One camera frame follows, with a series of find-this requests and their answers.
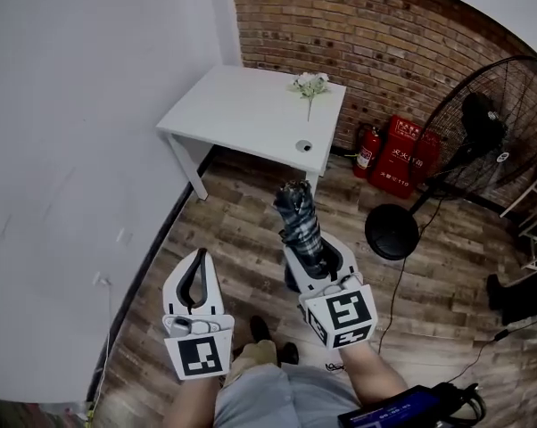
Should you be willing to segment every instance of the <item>white cable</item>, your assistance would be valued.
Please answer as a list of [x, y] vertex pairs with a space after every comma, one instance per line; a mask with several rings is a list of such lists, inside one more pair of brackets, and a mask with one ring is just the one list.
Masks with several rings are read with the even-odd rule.
[[105, 279], [101, 280], [100, 284], [108, 287], [108, 335], [106, 336], [106, 359], [104, 360], [104, 364], [102, 366], [102, 378], [98, 384], [97, 395], [95, 398], [94, 407], [92, 407], [92, 414], [90, 416], [91, 420], [94, 419], [94, 413], [96, 411], [96, 407], [98, 406], [100, 396], [102, 395], [102, 385], [104, 383], [104, 378], [106, 377], [106, 367], [108, 366], [108, 357], [110, 354], [110, 330], [112, 329], [112, 285]]

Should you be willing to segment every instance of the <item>person's left arm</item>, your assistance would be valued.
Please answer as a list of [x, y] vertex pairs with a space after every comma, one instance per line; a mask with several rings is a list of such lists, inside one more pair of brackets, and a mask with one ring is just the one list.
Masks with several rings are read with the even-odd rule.
[[219, 378], [184, 381], [163, 421], [164, 428], [211, 428]]

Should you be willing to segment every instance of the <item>white table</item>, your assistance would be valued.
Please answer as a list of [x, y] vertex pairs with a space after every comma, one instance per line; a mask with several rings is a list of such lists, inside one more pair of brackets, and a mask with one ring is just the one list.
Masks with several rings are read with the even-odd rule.
[[289, 89], [293, 76], [242, 67], [213, 67], [158, 124], [197, 196], [207, 191], [179, 136], [257, 155], [306, 172], [312, 193], [323, 176], [346, 88], [309, 102]]

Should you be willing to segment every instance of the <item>wooden floor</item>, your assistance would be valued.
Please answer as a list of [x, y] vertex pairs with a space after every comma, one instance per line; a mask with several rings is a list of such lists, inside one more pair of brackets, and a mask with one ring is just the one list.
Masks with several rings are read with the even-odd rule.
[[[297, 296], [283, 283], [282, 222], [271, 204], [279, 185], [300, 175], [236, 152], [217, 156], [203, 177], [209, 198], [202, 202], [192, 194], [128, 312], [112, 350], [95, 426], [160, 426], [178, 390], [163, 343], [161, 287], [173, 267], [198, 247], [213, 255], [226, 311], [236, 321], [234, 346], [249, 341], [248, 319], [260, 314], [277, 342], [296, 342], [302, 364], [338, 361], [302, 322]], [[372, 287], [380, 316], [375, 346], [389, 321], [401, 270], [401, 262], [377, 257], [364, 236], [366, 215], [384, 202], [410, 205], [413, 198], [400, 201], [382, 193], [354, 177], [347, 160], [330, 157], [318, 184], [318, 219], [322, 229], [352, 248]], [[426, 223], [435, 207], [436, 201], [427, 203], [417, 222]], [[382, 356], [409, 385], [449, 380], [502, 329], [487, 308], [484, 281], [490, 273], [503, 282], [520, 275], [508, 226], [468, 202], [444, 202], [408, 258]], [[537, 325], [487, 347], [479, 363], [455, 383], [472, 382], [481, 384], [489, 409], [479, 426], [536, 427]]]

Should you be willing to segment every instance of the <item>black fan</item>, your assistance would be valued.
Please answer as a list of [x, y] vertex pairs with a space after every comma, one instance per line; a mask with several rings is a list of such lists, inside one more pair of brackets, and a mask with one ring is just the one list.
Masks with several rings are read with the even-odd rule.
[[409, 177], [423, 182], [414, 160], [420, 147], [438, 152], [427, 190], [410, 210], [395, 204], [373, 209], [366, 221], [372, 250], [404, 259], [419, 241], [413, 214], [444, 188], [455, 196], [483, 193], [512, 181], [537, 163], [537, 59], [510, 57], [465, 78], [437, 106], [415, 142]]

